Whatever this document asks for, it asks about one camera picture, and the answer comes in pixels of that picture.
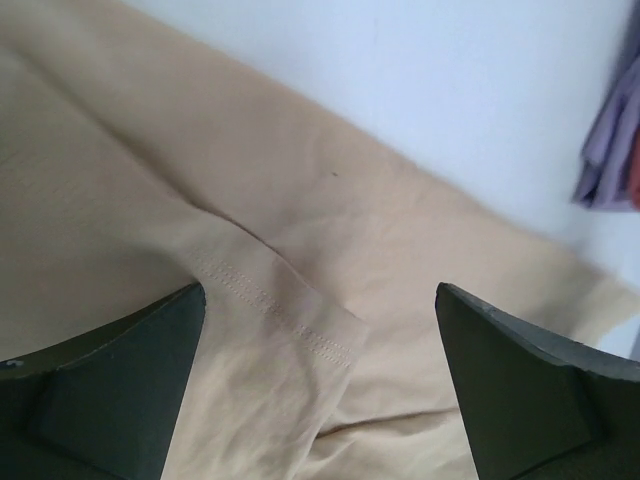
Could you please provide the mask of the folded red t shirt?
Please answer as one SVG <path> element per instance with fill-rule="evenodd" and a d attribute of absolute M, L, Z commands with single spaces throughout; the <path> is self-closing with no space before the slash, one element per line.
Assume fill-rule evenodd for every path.
<path fill-rule="evenodd" d="M 640 209 L 640 147 L 633 149 L 629 176 L 629 193 L 631 202 L 636 210 Z"/>

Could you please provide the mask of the beige t shirt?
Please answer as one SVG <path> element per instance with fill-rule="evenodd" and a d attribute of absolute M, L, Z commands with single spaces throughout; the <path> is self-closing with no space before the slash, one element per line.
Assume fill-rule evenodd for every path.
<path fill-rule="evenodd" d="M 595 344 L 639 310 L 314 102 L 119 1 L 1 5 L 1 353 L 199 281 L 167 479 L 472 479 L 434 297 Z"/>

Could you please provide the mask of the folded purple t shirt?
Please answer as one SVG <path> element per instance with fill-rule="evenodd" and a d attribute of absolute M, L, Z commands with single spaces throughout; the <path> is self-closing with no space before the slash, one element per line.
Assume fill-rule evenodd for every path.
<path fill-rule="evenodd" d="M 633 211 L 631 159 L 639 145 L 639 13 L 632 16 L 616 78 L 581 151 L 573 202 L 585 209 Z"/>

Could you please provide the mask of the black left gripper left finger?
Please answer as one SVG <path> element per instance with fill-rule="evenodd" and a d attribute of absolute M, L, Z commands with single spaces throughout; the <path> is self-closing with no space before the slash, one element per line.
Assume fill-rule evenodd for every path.
<path fill-rule="evenodd" d="M 189 285 L 1 363 L 4 479 L 161 477 L 205 317 Z"/>

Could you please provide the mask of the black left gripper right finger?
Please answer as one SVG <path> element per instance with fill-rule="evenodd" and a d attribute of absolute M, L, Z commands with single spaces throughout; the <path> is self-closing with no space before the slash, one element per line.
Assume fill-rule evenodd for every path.
<path fill-rule="evenodd" d="M 639 477 L 639 364 L 448 283 L 435 310 L 481 479 Z"/>

